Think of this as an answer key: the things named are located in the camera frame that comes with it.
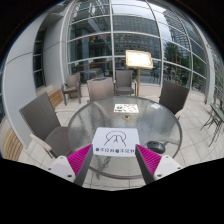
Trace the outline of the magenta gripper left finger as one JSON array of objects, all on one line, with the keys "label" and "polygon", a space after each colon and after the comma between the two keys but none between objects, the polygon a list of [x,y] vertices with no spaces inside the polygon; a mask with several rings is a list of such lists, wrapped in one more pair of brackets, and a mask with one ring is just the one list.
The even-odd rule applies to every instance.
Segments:
[{"label": "magenta gripper left finger", "polygon": [[93,147],[88,145],[73,154],[59,156],[47,169],[48,172],[82,186],[93,156]]}]

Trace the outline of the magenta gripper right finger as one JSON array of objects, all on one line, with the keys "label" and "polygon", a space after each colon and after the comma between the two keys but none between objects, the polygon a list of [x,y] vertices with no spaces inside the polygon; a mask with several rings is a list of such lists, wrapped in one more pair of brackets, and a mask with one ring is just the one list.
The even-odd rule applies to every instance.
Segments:
[{"label": "magenta gripper right finger", "polygon": [[182,169],[182,166],[169,155],[159,155],[140,145],[136,145],[135,155],[146,184]]}]

